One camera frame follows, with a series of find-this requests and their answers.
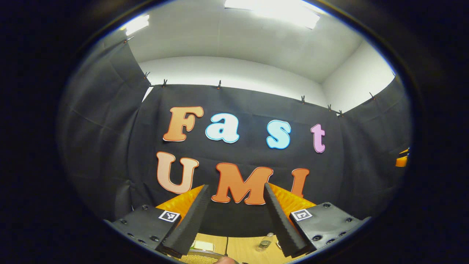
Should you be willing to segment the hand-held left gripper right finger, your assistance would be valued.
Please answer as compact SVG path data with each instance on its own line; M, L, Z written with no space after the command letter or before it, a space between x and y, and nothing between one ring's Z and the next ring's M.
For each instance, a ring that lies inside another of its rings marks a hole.
M285 257L300 257L331 247L370 221L346 213L330 202L313 204L271 183L263 198Z

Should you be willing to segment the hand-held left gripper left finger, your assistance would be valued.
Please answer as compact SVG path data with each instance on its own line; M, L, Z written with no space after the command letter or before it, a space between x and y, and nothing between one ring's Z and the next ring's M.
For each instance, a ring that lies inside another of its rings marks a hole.
M128 241L177 259L188 254L209 204L203 184L159 206L142 205L115 221L104 222Z

